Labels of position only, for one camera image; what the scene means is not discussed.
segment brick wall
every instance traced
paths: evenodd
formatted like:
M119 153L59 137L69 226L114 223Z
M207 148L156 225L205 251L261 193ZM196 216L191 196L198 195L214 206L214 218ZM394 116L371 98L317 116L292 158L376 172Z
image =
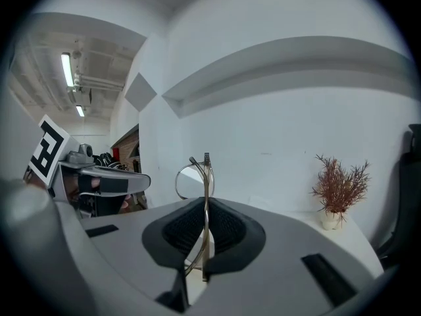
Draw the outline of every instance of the brick wall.
M127 164L129 170L131 171L134 171L133 160L137 160L140 162L139 157L129 157L137 143L139 143L139 130L133 132L131 135L127 136L120 143L114 146L118 148L118 151L120 153L120 162L122 164Z

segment white wall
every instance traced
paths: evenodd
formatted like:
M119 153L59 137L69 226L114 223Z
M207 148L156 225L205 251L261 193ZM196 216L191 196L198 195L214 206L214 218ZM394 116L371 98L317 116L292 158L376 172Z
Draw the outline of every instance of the white wall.
M22 180L43 131L3 83L0 93L0 178Z
M139 114L139 149L142 172L151 177L145 191L148 206L179 200L174 190L178 170L188 164L183 154L181 122L168 103L155 97Z
M36 123L39 123L45 114L45 111L39 107L28 107L28 112ZM79 143L91 145L94 155L110 151L110 122L108 120L57 112L48 112L47 115Z
M44 0L34 13L67 13L111 22L145 37L166 32L171 12L155 0Z
M170 22L170 88L231 53L298 36L364 40L408 55L373 0L195 0Z
M379 226L391 223L381 221L384 211L397 208L398 192L389 192L389 185L396 190L389 182L396 181L392 172L408 124L421 121L420 106L402 95L360 88L258 95L184 118L184 155L210 153L216 197L249 203L257 196L275 212L320 208L309 194L321 170L316 154L335 156L347 167L367 159L367 200L351 214L376 243Z
M139 124L141 166L152 178L146 194L153 206L176 200L177 170L191 155L201 159L208 151L215 196L243 203L258 196L273 211L315 210L317 200L309 192L320 164L314 155L325 153L345 166L365 159L372 163L367 200L351 213L374 245L385 236L396 216L394 164L403 151L407 125L421 119L419 102L399 94L399 83L386 88L308 83L306 88L276 89L267 88L265 79L255 79L232 86L240 93L254 88L249 97L219 90L181 104L183 118L173 110L180 104L161 97L227 55L284 38L353 38L410 57L373 0L194 0L169 25L170 13L153 0L46 0L37 10L42 11L106 20L147 38L116 102L110 144ZM133 94L143 90L129 89L139 75L139 86L146 82L152 90L144 107L138 104L143 98Z
M124 91L118 96L110 121L110 146L139 124L139 111L124 98Z

